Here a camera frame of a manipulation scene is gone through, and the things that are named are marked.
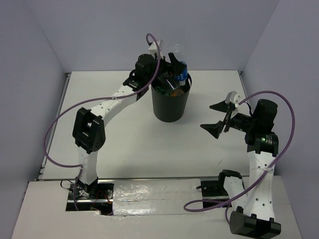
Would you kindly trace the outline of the clear bottle blue label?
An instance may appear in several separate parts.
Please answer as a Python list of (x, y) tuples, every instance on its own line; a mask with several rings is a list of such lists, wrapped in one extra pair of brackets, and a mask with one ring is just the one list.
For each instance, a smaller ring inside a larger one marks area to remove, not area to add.
[(179, 82), (181, 86), (185, 86), (187, 80), (187, 64), (183, 61), (184, 56), (182, 54), (183, 47), (180, 44), (176, 44), (171, 47), (170, 52), (174, 53), (175, 57), (178, 61), (183, 63), (183, 72), (179, 75), (175, 75), (175, 79)]

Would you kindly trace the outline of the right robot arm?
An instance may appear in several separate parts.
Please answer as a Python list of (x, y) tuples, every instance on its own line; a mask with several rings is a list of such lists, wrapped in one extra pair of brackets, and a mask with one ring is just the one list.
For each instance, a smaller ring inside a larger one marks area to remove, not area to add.
[(278, 155), (279, 140), (272, 131), (277, 115), (277, 104), (261, 99), (249, 116), (239, 113), (230, 100), (211, 105), (211, 109), (225, 113), (215, 124), (202, 124), (214, 138), (230, 128), (245, 133), (249, 158), (249, 186), (251, 190), (234, 200), (229, 225), (232, 234), (252, 239), (272, 239), (281, 233), (281, 224), (275, 220), (272, 186), (274, 167), (271, 163)]

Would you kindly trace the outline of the orange juice bottle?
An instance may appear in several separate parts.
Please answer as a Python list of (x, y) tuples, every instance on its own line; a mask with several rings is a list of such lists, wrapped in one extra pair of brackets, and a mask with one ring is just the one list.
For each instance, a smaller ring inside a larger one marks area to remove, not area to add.
[(183, 94), (184, 94), (184, 91), (182, 89), (176, 89), (170, 94), (170, 96), (176, 97), (176, 96), (181, 96)]

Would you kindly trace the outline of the clear plastic cup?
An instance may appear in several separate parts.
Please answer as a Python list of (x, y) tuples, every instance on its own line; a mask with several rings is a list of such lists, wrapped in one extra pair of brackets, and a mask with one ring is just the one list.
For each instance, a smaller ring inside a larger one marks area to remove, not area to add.
[(158, 77), (158, 82), (166, 92), (173, 92), (180, 87), (179, 82), (174, 77)]

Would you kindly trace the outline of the green plastic bottle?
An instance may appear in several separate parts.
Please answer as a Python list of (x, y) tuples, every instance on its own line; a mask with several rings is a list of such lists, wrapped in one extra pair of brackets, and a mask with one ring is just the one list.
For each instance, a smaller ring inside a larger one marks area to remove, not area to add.
[(154, 90), (161, 95), (167, 96), (167, 91), (161, 86), (155, 87)]

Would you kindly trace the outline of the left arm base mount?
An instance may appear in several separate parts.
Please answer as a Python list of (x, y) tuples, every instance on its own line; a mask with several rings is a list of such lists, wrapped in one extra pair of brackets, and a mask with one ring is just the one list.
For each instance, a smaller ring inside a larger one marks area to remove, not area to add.
[(91, 196), (80, 187), (77, 187), (74, 193), (73, 184), (69, 179), (60, 181), (60, 187), (68, 191), (65, 211), (96, 211), (104, 216), (113, 215), (114, 183), (98, 183), (97, 189)]

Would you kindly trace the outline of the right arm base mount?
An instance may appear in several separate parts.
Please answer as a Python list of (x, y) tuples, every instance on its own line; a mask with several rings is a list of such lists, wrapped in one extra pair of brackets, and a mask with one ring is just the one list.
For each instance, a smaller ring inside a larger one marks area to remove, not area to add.
[(196, 189), (202, 193), (202, 199), (205, 200), (205, 202), (202, 202), (203, 208), (215, 206), (230, 199), (226, 190), (219, 185), (217, 180), (201, 181)]

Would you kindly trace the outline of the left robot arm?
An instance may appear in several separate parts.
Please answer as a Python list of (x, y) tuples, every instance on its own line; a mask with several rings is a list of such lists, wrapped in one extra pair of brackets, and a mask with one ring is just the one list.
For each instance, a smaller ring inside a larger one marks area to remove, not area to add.
[(186, 69), (186, 64), (177, 60), (173, 53), (169, 53), (168, 57), (169, 61), (166, 61), (156, 55), (140, 55), (135, 68), (109, 100), (77, 111), (72, 136), (78, 147), (82, 172), (77, 177), (76, 185), (85, 198), (93, 198), (98, 192), (97, 156), (106, 141), (106, 125), (148, 91), (147, 84), (151, 79), (167, 85), (170, 79), (175, 81)]

